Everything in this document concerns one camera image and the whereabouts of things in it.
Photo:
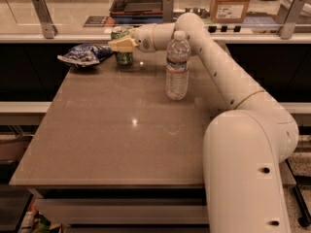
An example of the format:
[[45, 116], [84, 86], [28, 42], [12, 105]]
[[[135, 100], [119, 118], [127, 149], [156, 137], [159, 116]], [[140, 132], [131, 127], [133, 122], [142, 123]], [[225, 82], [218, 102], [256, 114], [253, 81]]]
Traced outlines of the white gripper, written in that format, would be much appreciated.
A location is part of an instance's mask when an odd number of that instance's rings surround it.
[[156, 25], [144, 24], [131, 30], [131, 37], [123, 37], [108, 43], [110, 49], [116, 52], [134, 52], [137, 47], [142, 52], [155, 52], [154, 29]]

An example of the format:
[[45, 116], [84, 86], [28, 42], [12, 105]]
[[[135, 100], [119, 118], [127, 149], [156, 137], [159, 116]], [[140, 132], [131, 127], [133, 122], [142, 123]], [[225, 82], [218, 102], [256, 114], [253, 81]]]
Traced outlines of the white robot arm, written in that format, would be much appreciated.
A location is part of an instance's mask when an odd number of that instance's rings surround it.
[[203, 176], [211, 233], [292, 233], [279, 164], [295, 150], [292, 115], [215, 43], [202, 19], [185, 13], [173, 23], [145, 24], [112, 40], [116, 51], [165, 50], [174, 32], [186, 33], [226, 112], [208, 125]]

